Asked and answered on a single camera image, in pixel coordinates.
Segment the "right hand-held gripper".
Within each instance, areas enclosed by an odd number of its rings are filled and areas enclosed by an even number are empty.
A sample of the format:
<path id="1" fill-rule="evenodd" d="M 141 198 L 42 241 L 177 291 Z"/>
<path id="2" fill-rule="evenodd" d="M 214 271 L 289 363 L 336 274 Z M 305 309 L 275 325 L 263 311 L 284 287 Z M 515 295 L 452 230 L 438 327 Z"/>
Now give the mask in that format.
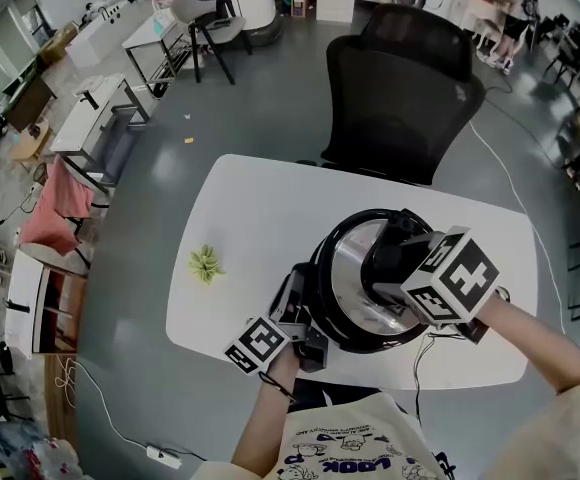
<path id="1" fill-rule="evenodd" d="M 397 246 L 399 264 L 419 264 L 400 285 L 373 283 L 370 298 L 394 314 L 416 309 L 436 328 L 453 326 L 474 344 L 488 326 L 478 312 L 499 286 L 500 271 L 467 227 L 412 236 Z"/>

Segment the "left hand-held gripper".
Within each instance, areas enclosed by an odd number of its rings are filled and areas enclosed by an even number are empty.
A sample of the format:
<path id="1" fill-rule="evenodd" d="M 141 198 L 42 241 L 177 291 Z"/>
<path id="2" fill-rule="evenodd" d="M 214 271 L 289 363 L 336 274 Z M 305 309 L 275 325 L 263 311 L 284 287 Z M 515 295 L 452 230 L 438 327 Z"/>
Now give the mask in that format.
<path id="1" fill-rule="evenodd" d="M 266 372 L 287 345 L 299 358 L 306 373 L 323 370 L 327 364 L 328 339 L 316 328 L 300 322 L 304 278 L 292 270 L 273 299 L 268 317 L 251 319 L 241 334 L 223 351 L 237 369 L 252 376 Z"/>

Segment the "person's left forearm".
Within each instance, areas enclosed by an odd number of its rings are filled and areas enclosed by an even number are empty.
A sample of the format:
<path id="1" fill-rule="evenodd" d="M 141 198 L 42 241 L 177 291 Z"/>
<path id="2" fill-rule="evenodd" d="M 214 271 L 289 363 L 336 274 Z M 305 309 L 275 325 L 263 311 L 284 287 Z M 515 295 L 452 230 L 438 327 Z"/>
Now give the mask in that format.
<path id="1" fill-rule="evenodd" d="M 268 475 L 279 456 L 283 430 L 300 362 L 287 345 L 262 376 L 252 413 L 231 463 L 259 477 Z"/>

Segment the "person's right forearm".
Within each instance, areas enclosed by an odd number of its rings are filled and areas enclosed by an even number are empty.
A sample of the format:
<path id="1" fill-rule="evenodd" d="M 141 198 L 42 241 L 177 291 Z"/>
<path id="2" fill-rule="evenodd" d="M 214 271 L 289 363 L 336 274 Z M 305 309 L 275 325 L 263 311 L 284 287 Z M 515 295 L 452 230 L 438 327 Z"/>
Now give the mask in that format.
<path id="1" fill-rule="evenodd" d="M 563 333 L 498 296 L 477 318 L 516 347 L 557 394 L 580 386 L 580 348 Z"/>

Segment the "small green succulent plant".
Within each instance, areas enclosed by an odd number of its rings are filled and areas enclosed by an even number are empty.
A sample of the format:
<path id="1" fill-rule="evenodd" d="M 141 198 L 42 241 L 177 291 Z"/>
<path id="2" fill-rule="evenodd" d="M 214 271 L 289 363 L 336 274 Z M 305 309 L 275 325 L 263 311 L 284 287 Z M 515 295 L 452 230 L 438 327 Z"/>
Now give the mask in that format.
<path id="1" fill-rule="evenodd" d="M 225 274 L 214 248 L 204 244 L 199 251 L 192 251 L 188 266 L 191 273 L 202 283 L 210 285 L 217 277 Z"/>

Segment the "black mesh office chair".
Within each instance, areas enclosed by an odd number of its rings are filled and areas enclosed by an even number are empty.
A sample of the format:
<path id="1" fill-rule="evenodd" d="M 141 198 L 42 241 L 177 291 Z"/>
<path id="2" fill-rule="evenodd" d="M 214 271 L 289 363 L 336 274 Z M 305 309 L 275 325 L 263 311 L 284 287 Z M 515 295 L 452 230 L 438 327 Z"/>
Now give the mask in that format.
<path id="1" fill-rule="evenodd" d="M 334 39 L 326 62 L 332 101 L 327 163 L 429 185 L 480 109 L 471 37 L 423 9 L 380 4 L 356 35 Z"/>

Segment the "white power strip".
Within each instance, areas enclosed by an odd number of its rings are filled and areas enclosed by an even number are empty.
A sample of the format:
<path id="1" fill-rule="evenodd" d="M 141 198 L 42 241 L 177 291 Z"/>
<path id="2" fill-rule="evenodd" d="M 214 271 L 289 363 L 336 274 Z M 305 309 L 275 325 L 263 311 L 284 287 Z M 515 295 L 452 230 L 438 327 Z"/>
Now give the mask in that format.
<path id="1" fill-rule="evenodd" d="M 155 446 L 147 445 L 146 455 L 151 460 L 173 470 L 178 470 L 181 467 L 181 458 L 176 453 L 171 453 Z"/>

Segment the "pink cloth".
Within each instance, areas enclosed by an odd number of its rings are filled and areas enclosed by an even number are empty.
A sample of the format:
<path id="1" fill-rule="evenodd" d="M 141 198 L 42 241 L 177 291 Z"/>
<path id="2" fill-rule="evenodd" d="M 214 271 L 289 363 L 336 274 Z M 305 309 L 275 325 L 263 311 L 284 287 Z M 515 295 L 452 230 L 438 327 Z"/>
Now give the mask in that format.
<path id="1" fill-rule="evenodd" d="M 93 190 L 80 183 L 62 157 L 56 156 L 35 209 L 21 227 L 19 243 L 46 246 L 66 256 L 79 244 L 67 219 L 89 218 L 93 198 Z"/>

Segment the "wooden floor board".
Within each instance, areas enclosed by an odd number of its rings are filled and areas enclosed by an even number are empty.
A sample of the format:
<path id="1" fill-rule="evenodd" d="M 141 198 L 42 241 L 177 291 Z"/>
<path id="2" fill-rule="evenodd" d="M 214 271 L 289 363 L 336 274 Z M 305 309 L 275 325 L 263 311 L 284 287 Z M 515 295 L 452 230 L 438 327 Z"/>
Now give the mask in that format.
<path id="1" fill-rule="evenodd" d="M 49 434 L 78 447 L 74 375 L 69 369 L 74 355 L 44 357 L 44 397 Z"/>

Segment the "white cabinet brown drawers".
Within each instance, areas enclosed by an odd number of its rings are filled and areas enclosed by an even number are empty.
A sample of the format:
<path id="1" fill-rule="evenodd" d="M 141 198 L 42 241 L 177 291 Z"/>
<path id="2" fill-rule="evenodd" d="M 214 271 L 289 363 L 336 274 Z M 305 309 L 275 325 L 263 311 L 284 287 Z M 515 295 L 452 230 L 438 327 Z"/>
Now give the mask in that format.
<path id="1" fill-rule="evenodd" d="M 86 284 L 85 275 L 18 250 L 5 300 L 6 344 L 28 359 L 76 354 Z"/>

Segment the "white table grey drawer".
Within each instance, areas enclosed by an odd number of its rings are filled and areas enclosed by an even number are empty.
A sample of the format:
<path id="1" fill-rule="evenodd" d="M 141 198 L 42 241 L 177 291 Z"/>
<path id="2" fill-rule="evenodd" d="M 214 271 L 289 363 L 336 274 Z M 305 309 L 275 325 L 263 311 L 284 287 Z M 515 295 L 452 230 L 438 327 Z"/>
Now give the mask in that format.
<path id="1" fill-rule="evenodd" d="M 77 101 L 50 151 L 97 190 L 118 182 L 138 130 L 150 116 L 126 77 L 91 77 L 75 92 Z"/>

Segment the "grey chair black legs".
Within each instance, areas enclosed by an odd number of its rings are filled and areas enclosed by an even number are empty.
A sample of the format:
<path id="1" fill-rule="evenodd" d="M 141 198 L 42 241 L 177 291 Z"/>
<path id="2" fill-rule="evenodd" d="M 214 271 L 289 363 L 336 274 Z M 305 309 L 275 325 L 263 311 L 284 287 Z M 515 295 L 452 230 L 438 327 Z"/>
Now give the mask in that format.
<path id="1" fill-rule="evenodd" d="M 246 53 L 253 54 L 252 44 L 244 31 L 245 19 L 232 16 L 226 0 L 172 0 L 169 9 L 184 26 L 189 38 L 196 82 L 201 82 L 200 48 L 206 46 L 214 54 L 228 82 L 235 85 L 236 81 L 223 59 L 221 47 L 240 39 Z"/>

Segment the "brown wooden desk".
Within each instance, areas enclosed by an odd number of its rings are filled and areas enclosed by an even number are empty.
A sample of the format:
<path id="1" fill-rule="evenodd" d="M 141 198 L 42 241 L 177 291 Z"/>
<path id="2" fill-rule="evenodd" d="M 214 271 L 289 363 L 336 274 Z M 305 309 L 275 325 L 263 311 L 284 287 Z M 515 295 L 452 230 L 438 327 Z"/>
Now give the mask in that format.
<path id="1" fill-rule="evenodd" d="M 4 117 L 12 128 L 22 132 L 30 124 L 38 121 L 52 98 L 56 98 L 56 95 L 42 75 L 33 72 L 15 91 L 13 98 L 5 107 Z"/>

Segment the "long white counter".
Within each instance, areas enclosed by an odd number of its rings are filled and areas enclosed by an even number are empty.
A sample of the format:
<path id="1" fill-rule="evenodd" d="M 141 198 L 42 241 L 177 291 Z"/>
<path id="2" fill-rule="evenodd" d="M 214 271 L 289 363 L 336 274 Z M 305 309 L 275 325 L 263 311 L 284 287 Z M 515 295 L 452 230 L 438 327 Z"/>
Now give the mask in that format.
<path id="1" fill-rule="evenodd" d="M 137 2 L 122 0 L 101 8 L 66 46 L 67 56 L 78 69 L 99 64 L 139 27 L 140 18 Z"/>

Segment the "cardboard box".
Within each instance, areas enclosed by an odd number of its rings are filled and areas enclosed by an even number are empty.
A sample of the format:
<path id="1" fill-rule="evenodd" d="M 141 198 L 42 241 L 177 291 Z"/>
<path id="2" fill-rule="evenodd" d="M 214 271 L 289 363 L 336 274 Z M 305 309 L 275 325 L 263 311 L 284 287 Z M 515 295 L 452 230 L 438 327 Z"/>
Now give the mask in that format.
<path id="1" fill-rule="evenodd" d="M 72 21 L 59 29 L 39 50 L 39 57 L 45 65 L 52 65 L 66 56 L 66 47 L 78 35 L 79 27 Z"/>

